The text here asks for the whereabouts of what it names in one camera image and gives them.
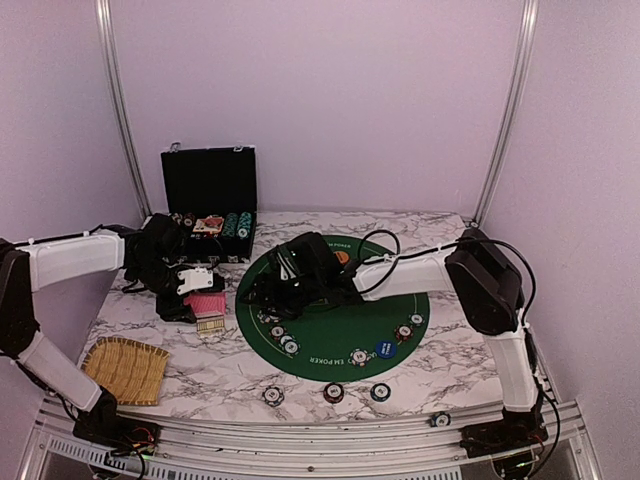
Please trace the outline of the left aluminium frame post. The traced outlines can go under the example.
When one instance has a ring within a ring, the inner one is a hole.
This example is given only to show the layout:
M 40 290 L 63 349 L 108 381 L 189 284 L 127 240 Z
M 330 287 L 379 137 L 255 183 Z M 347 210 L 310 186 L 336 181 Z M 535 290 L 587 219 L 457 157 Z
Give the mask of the left aluminium frame post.
M 133 134 L 128 118 L 123 84 L 121 80 L 115 31 L 112 22 L 111 2 L 95 2 L 98 32 L 103 51 L 106 78 L 121 140 L 128 174 L 132 181 L 134 197 L 142 218 L 151 214 L 151 205 L 144 185 Z

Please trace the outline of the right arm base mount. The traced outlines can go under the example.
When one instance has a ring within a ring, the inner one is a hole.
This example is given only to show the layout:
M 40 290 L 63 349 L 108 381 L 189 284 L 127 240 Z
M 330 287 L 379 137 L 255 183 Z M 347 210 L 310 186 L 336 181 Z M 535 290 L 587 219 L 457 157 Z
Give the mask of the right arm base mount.
M 512 412 L 504 408 L 500 420 L 465 426 L 459 445 L 469 458 L 529 447 L 548 439 L 541 410 Z

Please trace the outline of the round green poker mat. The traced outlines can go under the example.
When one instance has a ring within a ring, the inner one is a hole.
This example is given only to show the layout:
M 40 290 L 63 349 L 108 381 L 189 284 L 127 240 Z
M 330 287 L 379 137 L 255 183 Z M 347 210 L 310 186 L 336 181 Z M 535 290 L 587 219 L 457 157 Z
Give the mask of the round green poker mat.
M 251 348 L 266 362 L 300 378 L 345 383 L 386 372 L 403 362 L 420 344 L 430 320 L 430 302 L 425 293 L 395 296 L 362 305 L 333 308 L 321 300 L 305 309 L 295 320 L 262 324 L 257 319 L 260 308 L 238 300 L 235 305 L 240 330 Z M 414 326 L 409 316 L 419 313 L 425 318 Z M 297 355 L 287 355 L 270 329 L 280 325 L 300 343 Z M 413 328 L 413 336 L 405 342 L 395 337 L 399 325 Z M 375 345 L 381 340 L 397 343 L 397 355 L 378 358 Z M 353 366 L 349 356 L 355 349 L 366 350 L 371 360 L 364 367 Z

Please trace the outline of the red patterned card deck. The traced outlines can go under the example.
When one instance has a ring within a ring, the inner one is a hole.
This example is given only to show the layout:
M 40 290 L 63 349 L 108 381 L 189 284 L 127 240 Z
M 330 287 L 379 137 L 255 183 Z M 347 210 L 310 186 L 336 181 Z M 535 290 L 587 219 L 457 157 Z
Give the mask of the red patterned card deck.
M 226 294 L 191 293 L 184 304 L 190 306 L 196 316 L 224 315 L 226 312 Z

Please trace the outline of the striped blue yellow card box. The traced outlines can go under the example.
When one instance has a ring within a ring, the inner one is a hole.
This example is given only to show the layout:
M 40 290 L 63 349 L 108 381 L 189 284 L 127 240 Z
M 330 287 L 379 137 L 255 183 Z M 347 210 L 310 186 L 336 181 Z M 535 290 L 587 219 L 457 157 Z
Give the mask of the striped blue yellow card box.
M 196 331 L 200 337 L 207 337 L 226 329 L 225 316 L 218 312 L 197 318 Z

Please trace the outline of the blue green chip stack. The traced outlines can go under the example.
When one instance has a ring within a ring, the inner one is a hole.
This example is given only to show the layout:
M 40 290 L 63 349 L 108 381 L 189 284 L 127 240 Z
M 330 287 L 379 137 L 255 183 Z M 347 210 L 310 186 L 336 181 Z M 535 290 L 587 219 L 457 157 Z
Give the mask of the blue green chip stack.
M 391 388 L 386 383 L 376 383 L 370 389 L 370 397 L 375 402 L 385 402 L 391 396 Z

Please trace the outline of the black poker chip case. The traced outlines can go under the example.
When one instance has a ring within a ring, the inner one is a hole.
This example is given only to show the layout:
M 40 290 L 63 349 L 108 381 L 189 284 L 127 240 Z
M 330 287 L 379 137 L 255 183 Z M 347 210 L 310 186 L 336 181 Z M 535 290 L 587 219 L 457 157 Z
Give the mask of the black poker chip case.
M 188 233 L 188 262 L 245 263 L 257 221 L 253 146 L 179 149 L 161 154 L 169 214 Z

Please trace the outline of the right aluminium frame post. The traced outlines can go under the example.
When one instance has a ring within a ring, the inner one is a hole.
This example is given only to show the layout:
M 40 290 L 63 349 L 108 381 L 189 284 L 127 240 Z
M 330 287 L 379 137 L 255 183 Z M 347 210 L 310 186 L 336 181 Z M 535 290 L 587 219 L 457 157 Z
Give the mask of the right aluminium frame post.
M 482 226 L 489 217 L 491 203 L 506 161 L 511 134 L 529 75 L 538 15 L 538 0 L 526 0 L 523 2 L 506 103 L 492 150 L 489 167 L 472 217 L 472 221 L 478 226 Z

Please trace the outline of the red black chip stack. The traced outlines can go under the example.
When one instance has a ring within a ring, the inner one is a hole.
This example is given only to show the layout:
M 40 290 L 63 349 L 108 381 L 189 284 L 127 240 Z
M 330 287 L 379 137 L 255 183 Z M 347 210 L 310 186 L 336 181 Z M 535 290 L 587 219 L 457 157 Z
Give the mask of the red black chip stack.
M 340 403 L 344 398 L 344 388 L 341 384 L 331 382 L 323 389 L 323 398 L 330 404 Z

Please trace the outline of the blue small blind button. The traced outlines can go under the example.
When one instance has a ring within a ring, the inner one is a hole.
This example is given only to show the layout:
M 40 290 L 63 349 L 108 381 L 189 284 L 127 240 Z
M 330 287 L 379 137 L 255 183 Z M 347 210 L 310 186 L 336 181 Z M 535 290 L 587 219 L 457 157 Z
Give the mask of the blue small blind button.
M 378 358 L 391 359 L 397 355 L 397 343 L 392 340 L 381 340 L 375 345 L 375 353 Z

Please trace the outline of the aluminium front rail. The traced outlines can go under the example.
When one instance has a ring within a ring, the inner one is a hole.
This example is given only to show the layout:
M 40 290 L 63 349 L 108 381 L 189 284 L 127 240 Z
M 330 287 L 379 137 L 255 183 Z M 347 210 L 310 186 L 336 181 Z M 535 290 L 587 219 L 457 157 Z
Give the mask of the aluminium front rail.
M 604 479 L 576 401 L 556 407 L 559 443 L 532 479 Z M 497 403 L 451 412 L 452 423 L 432 427 L 427 415 L 337 423 L 237 423 L 136 415 L 160 426 L 157 448 L 146 459 L 147 479 L 501 479 L 491 456 L 469 459 L 459 446 L 461 428 L 497 420 Z M 44 479 L 54 455 L 64 457 L 72 478 L 87 478 L 89 465 L 135 478 L 136 459 L 104 465 L 107 448 L 71 435 L 60 402 L 44 400 L 17 479 Z

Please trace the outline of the orange dealer button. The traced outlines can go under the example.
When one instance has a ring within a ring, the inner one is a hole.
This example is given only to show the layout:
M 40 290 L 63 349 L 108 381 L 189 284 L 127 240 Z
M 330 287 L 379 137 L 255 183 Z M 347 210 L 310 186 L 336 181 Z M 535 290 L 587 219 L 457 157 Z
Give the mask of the orange dealer button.
M 335 255 L 342 265 L 345 265 L 350 259 L 349 255 L 344 251 L 336 251 Z

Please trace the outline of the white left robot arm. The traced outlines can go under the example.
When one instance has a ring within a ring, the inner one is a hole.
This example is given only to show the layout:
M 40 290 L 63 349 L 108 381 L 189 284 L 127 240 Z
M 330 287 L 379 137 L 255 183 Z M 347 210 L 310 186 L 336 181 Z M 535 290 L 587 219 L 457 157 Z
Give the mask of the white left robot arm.
M 184 297 L 213 284 L 212 271 L 178 264 L 187 234 L 169 216 L 155 214 L 140 229 L 121 225 L 52 239 L 1 243 L 1 352 L 35 374 L 81 411 L 92 410 L 89 431 L 106 445 L 125 438 L 126 423 L 95 406 L 103 389 L 41 331 L 33 295 L 52 284 L 122 269 L 157 298 L 181 306 Z

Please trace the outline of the black white chip stack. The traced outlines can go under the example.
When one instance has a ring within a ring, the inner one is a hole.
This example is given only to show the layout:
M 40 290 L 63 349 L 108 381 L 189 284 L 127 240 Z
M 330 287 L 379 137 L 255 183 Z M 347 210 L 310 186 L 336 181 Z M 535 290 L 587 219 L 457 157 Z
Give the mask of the black white chip stack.
M 267 405 L 276 407 L 284 400 L 284 393 L 279 387 L 270 386 L 263 391 L 262 397 Z

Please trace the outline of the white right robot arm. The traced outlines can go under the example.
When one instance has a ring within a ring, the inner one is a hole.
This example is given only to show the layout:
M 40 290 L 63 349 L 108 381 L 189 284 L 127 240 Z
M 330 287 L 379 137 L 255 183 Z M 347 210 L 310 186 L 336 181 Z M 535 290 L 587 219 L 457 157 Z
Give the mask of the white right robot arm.
M 359 305 L 389 297 L 452 291 L 466 321 L 493 355 L 509 415 L 495 438 L 515 448 L 534 431 L 531 412 L 541 397 L 535 346 L 526 315 L 534 296 L 524 294 L 523 272 L 504 254 L 507 243 L 466 229 L 452 243 L 404 254 L 355 256 L 341 263 L 318 232 L 304 233 L 266 254 L 267 268 L 239 293 L 240 302 L 285 319 L 296 319 L 312 303 Z

